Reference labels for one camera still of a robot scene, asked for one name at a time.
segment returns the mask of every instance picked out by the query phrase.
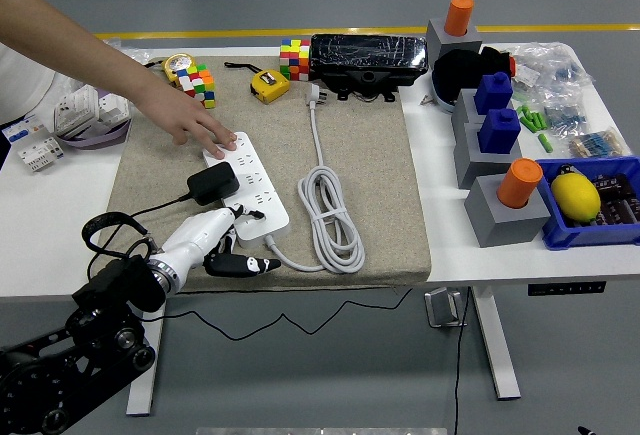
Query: gray block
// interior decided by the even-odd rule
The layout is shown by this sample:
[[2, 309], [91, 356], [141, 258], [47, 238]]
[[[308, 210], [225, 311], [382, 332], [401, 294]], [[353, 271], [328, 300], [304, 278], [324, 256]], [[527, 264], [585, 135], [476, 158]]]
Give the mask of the gray block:
[[469, 190], [476, 177], [507, 173], [511, 163], [522, 157], [517, 140], [510, 153], [482, 153], [478, 141], [482, 125], [465, 123], [463, 128], [464, 133], [460, 133], [453, 149], [458, 188]]
[[471, 21], [469, 21], [467, 33], [461, 37], [454, 37], [445, 32], [444, 23], [444, 18], [432, 18], [427, 26], [427, 55], [431, 69], [436, 60], [451, 50], [472, 50], [478, 53], [482, 45], [480, 34]]
[[476, 178], [464, 201], [481, 247], [530, 242], [551, 217], [537, 188], [524, 207], [503, 205], [496, 195], [503, 179], [503, 174]]
[[464, 124], [478, 124], [482, 125], [484, 117], [486, 115], [480, 115], [476, 109], [476, 102], [473, 99], [477, 89], [475, 88], [463, 88], [460, 90], [458, 100], [456, 100], [455, 108], [453, 109], [453, 115], [451, 115], [451, 125], [453, 126], [453, 136], [456, 141], [460, 132], [464, 131]]

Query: blue bin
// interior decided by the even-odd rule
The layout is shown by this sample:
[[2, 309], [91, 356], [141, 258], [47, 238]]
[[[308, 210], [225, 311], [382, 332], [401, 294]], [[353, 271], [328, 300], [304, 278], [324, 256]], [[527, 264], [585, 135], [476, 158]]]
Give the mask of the blue bin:
[[640, 223], [568, 227], [551, 193], [551, 182], [557, 176], [560, 167], [571, 164], [590, 180], [595, 179], [598, 175], [623, 173], [629, 179], [636, 194], [640, 196], [640, 158], [564, 158], [537, 160], [537, 162], [544, 173], [538, 188], [551, 213], [551, 218], [542, 227], [542, 240], [549, 250], [566, 250], [571, 247], [593, 245], [640, 245]]

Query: tabletop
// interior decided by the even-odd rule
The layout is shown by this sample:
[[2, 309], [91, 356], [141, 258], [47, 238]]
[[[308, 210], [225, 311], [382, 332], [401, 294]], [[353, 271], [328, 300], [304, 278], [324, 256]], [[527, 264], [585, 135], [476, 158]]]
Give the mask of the tabletop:
[[[166, 57], [178, 49], [151, 50]], [[195, 56], [277, 56], [278, 47], [189, 49]], [[432, 257], [429, 284], [529, 283], [637, 277], [640, 250], [633, 245], [549, 251], [541, 235], [528, 243], [480, 248], [457, 188], [451, 115], [421, 105], [429, 77], [400, 88]], [[593, 131], [615, 127], [595, 87], [585, 88]], [[521, 137], [523, 156], [548, 155], [535, 137]], [[92, 252], [80, 236], [84, 223], [106, 210], [124, 145], [65, 151], [53, 170], [32, 174], [14, 153], [0, 170], [0, 297], [68, 296], [86, 282]]]

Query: person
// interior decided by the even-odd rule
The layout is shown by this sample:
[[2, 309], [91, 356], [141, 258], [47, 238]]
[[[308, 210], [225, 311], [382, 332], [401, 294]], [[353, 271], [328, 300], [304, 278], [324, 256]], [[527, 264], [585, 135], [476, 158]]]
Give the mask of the person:
[[[5, 45], [0, 45], [0, 126], [24, 116], [20, 112], [33, 108], [33, 102], [44, 96], [53, 72], [47, 73], [39, 66], [43, 65], [130, 100], [177, 145], [186, 143], [190, 134], [214, 157], [222, 159], [224, 152], [212, 140], [213, 134], [226, 149], [236, 148], [236, 135], [200, 102], [102, 42], [44, 0], [0, 0], [0, 44]], [[21, 65], [28, 60], [18, 54], [37, 64]], [[37, 73], [38, 79], [30, 78], [28, 89], [23, 88], [29, 96], [22, 99], [5, 81], [14, 78], [14, 71], [25, 68]]]

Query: orange cap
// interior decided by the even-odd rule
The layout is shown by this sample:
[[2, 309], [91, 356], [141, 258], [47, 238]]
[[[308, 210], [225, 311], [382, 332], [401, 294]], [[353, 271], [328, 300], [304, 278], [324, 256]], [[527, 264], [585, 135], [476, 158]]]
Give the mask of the orange cap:
[[524, 207], [542, 175], [542, 167], [535, 160], [514, 160], [498, 187], [498, 200], [509, 208]]
[[452, 37], [462, 37], [467, 33], [472, 11], [473, 0], [451, 0], [449, 13], [444, 22], [444, 31]]

